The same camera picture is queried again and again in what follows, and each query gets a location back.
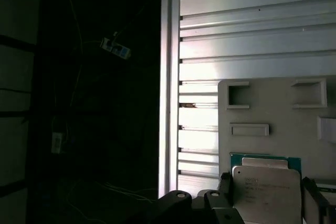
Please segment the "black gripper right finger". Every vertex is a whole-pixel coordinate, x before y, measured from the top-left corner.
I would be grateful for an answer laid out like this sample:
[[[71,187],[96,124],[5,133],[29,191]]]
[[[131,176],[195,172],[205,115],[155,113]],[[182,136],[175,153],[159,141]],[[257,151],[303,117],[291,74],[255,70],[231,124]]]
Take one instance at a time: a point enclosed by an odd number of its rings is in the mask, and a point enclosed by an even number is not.
[[[332,180],[302,180],[302,208],[305,223],[332,223]]]

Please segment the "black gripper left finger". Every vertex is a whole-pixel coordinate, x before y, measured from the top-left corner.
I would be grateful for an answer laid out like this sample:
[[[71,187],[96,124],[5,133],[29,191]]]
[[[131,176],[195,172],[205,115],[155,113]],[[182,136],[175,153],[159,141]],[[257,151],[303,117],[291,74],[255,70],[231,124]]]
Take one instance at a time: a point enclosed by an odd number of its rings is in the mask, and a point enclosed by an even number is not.
[[[222,173],[217,190],[201,191],[196,198],[185,191],[171,191],[131,217],[131,223],[243,222],[233,207],[233,177],[229,172]]]

